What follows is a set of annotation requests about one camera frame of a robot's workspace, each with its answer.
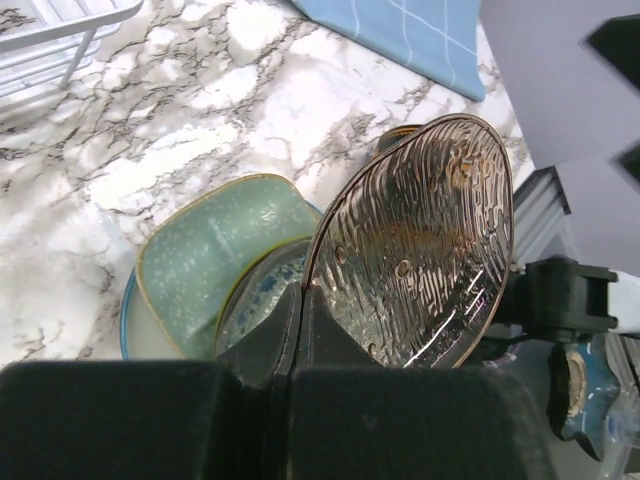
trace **white marble surface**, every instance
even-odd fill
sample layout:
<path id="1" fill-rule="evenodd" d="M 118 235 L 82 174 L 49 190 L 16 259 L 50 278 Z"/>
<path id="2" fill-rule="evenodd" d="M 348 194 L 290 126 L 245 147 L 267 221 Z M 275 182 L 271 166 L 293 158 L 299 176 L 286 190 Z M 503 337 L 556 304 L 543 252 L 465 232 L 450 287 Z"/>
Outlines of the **white marble surface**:
<path id="1" fill-rule="evenodd" d="M 147 1 L 68 90 L 0 100 L 0 366 L 120 358 L 137 247 L 248 173 L 327 205 L 386 129 L 470 112 L 533 170 L 484 33 L 474 103 L 304 20 L 284 0 Z"/>

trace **rack leg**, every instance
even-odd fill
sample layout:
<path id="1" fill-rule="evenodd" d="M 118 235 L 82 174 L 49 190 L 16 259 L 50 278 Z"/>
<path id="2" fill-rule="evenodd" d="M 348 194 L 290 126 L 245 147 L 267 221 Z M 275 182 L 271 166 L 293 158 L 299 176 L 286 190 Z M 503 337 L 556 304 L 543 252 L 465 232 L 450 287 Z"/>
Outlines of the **rack leg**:
<path id="1" fill-rule="evenodd" d="M 71 75 L 73 75 L 73 72 L 75 72 L 76 67 L 82 60 L 82 57 L 84 57 L 84 54 L 87 51 L 87 48 L 89 48 L 89 44 L 93 40 L 93 37 L 96 34 L 96 31 L 97 30 L 95 28 L 93 30 L 89 30 L 82 37 L 82 42 L 80 42 L 80 45 L 78 45 L 78 48 L 76 49 L 76 54 L 73 57 L 73 61 L 69 65 L 69 68 L 67 68 L 67 71 L 64 74 L 64 77 L 62 77 L 62 80 L 60 81 L 60 88 L 64 88 L 69 82 Z"/>

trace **white wire rack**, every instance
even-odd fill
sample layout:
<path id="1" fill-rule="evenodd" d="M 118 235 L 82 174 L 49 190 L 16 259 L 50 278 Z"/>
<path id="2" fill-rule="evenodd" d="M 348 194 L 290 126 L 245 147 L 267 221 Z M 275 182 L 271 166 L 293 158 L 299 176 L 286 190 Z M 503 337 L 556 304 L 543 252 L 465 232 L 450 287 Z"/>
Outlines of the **white wire rack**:
<path id="1" fill-rule="evenodd" d="M 143 0 L 0 0 L 0 97 L 91 64 Z"/>

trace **blue napkin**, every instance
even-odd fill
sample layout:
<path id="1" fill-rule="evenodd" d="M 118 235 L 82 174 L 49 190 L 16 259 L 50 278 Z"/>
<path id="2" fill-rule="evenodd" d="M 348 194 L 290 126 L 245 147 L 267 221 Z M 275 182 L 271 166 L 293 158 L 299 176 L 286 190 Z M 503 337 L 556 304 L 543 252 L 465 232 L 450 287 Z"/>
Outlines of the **blue napkin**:
<path id="1" fill-rule="evenodd" d="M 482 101 L 480 0 L 293 0 L 311 20 L 472 100 Z"/>

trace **blue cloth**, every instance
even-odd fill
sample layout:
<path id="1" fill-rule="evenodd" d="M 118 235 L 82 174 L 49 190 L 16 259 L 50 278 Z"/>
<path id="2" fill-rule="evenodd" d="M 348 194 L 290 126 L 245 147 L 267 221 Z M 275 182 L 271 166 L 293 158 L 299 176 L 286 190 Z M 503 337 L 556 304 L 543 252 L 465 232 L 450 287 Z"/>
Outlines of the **blue cloth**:
<path id="1" fill-rule="evenodd" d="M 480 0 L 293 0 L 311 20 L 472 100 L 482 101 Z"/>

